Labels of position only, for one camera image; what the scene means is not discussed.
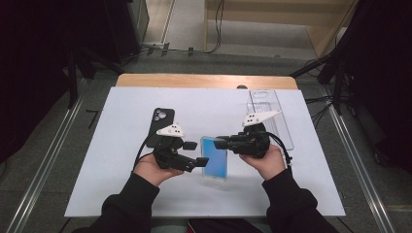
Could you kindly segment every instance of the black jacket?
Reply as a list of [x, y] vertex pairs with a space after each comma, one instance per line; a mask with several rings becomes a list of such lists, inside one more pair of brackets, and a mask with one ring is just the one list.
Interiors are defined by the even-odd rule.
[[[272, 232], [337, 232], [316, 210], [312, 193], [300, 188], [287, 170], [262, 185], [270, 201], [266, 215]], [[150, 232], [158, 193], [158, 187], [132, 173], [121, 193], [106, 199], [101, 217], [75, 232]]]

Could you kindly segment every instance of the cable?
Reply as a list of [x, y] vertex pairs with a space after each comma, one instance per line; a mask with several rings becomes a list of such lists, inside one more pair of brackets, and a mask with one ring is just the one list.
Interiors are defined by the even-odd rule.
[[7, 160], [4, 161], [4, 169], [0, 175], [0, 180], [4, 177], [4, 175], [6, 175], [6, 172], [7, 172]]
[[137, 163], [139, 162], [139, 160], [144, 157], [144, 156], [143, 156], [143, 157], [140, 157], [140, 154], [142, 153], [142, 150], [143, 150], [143, 148], [145, 147], [146, 143], [148, 142], [149, 138], [151, 138], [151, 137], [155, 134], [155, 132], [149, 134], [148, 137], [146, 137], [146, 139], [143, 141], [142, 146], [140, 146], [139, 151], [137, 152], [136, 159], [134, 160], [134, 165], [133, 165], [133, 169], [132, 169], [132, 170], [134, 170], [134, 168], [136, 167], [136, 165], [137, 165]]
[[[219, 23], [219, 26], [218, 26], [218, 14], [219, 14], [219, 9], [221, 7], [222, 7], [222, 9], [221, 9], [221, 18], [220, 18], [220, 23]], [[221, 46], [223, 11], [224, 11], [224, 0], [221, 0], [221, 2], [219, 3], [219, 7], [216, 10], [216, 15], [215, 15], [215, 24], [216, 24], [216, 31], [218, 33], [218, 41], [216, 42], [216, 45], [212, 50], [206, 51], [205, 53], [215, 52]]]
[[318, 97], [318, 98], [308, 98], [305, 99], [306, 104], [312, 104], [312, 103], [316, 103], [316, 102], [321, 102], [324, 100], [331, 100], [333, 98], [333, 96], [331, 95], [326, 95], [326, 96], [322, 96], [322, 97]]
[[216, 31], [218, 33], [218, 41], [215, 44], [215, 47], [212, 50], [204, 51], [204, 50], [174, 50], [174, 49], [158, 49], [154, 47], [148, 47], [145, 46], [144, 48], [148, 50], [158, 50], [158, 51], [185, 51], [185, 52], [193, 52], [193, 53], [212, 53], [215, 52], [220, 46], [222, 42], [222, 20], [223, 20], [223, 10], [224, 10], [224, 0], [221, 0], [219, 3], [219, 7], [216, 10], [216, 15], [215, 15], [215, 25], [216, 25]]
[[[138, 57], [139, 55], [141, 55], [141, 54], [143, 54], [143, 53], [146, 53], [146, 52], [148, 52], [148, 51], [149, 51], [149, 50], [141, 50], [138, 54], [134, 54], [134, 55], [131, 55], [131, 56], [125, 58], [125, 59], [128, 59], [128, 60], [125, 61], [124, 63], [122, 63], [122, 65], [120, 65], [119, 67], [124, 67], [124, 66], [126, 66], [126, 65], [127, 65], [128, 63], [130, 63], [134, 58], [136, 58], [136, 57]], [[99, 71], [101, 71], [101, 70], [107, 70], [107, 69], [108, 69], [107, 67], [102, 67], [102, 66], [97, 66], [97, 67], [96, 67], [96, 63], [94, 63], [93, 66], [94, 66], [94, 69], [95, 69], [95, 70], [99, 70]]]
[[[306, 61], [305, 64], [303, 65], [303, 67], [305, 67], [309, 62], [314, 61], [314, 60], [318, 60], [318, 59], [310, 59], [310, 60]], [[308, 74], [308, 75], [310, 75], [310, 76], [312, 76], [312, 77], [314, 77], [314, 78], [317, 78], [317, 77], [318, 77], [318, 76], [316, 76], [316, 75], [312, 75], [312, 74], [309, 73], [309, 72], [306, 72], [306, 74]]]
[[326, 106], [324, 106], [317, 114], [312, 116], [313, 123], [315, 124], [315, 129], [318, 127], [319, 122], [321, 121], [321, 118], [324, 116], [325, 112], [328, 110], [328, 108], [332, 105], [332, 103], [327, 103]]
[[62, 226], [61, 229], [58, 231], [58, 233], [63, 233], [64, 228], [66, 228], [66, 226], [69, 224], [70, 220], [72, 220], [71, 217], [67, 218], [66, 222], [64, 222], [63, 226]]
[[288, 151], [286, 150], [285, 144], [282, 142], [282, 140], [278, 136], [270, 132], [266, 132], [266, 134], [269, 135], [282, 148], [284, 155], [285, 155], [285, 160], [286, 160], [286, 165], [288, 167], [288, 171], [292, 173], [292, 166], [291, 166], [292, 158], [289, 156]]

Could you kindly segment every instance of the phone case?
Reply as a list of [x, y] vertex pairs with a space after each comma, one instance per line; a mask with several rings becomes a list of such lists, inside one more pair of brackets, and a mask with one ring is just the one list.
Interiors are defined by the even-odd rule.
[[160, 140], [160, 136], [155, 134], [155, 132], [159, 129], [162, 129], [166, 126], [173, 124], [173, 120], [175, 118], [175, 111], [172, 109], [162, 109], [156, 108], [154, 109], [154, 114], [152, 116], [151, 127], [149, 129], [149, 134], [153, 134], [148, 141], [146, 142], [146, 146], [148, 148], [154, 148], [155, 145], [158, 144]]

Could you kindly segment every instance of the white paper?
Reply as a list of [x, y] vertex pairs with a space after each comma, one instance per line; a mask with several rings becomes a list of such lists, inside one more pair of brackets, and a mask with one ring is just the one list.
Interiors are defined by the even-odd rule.
[[[299, 90], [276, 90], [290, 130], [293, 177], [312, 191], [324, 216], [344, 216], [325, 155]], [[175, 110], [185, 141], [228, 136], [243, 130], [248, 90], [206, 88], [113, 87], [74, 187], [65, 216], [100, 216], [104, 200], [127, 181], [153, 110]], [[201, 156], [195, 151], [180, 154]], [[153, 216], [265, 216], [269, 202], [258, 172], [228, 152], [227, 180], [207, 180], [201, 168], [160, 185]]]

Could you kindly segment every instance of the human hand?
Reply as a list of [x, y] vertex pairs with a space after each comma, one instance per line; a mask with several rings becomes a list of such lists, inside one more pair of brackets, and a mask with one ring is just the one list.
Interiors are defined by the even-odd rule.
[[143, 156], [137, 163], [133, 172], [154, 186], [159, 186], [162, 182], [169, 178], [184, 174], [183, 171], [172, 168], [159, 168], [157, 162], [155, 161], [155, 156], [152, 153]]
[[252, 156], [242, 154], [239, 157], [247, 164], [256, 168], [265, 181], [272, 179], [286, 169], [281, 150], [274, 145], [270, 145], [263, 158], [253, 158]]

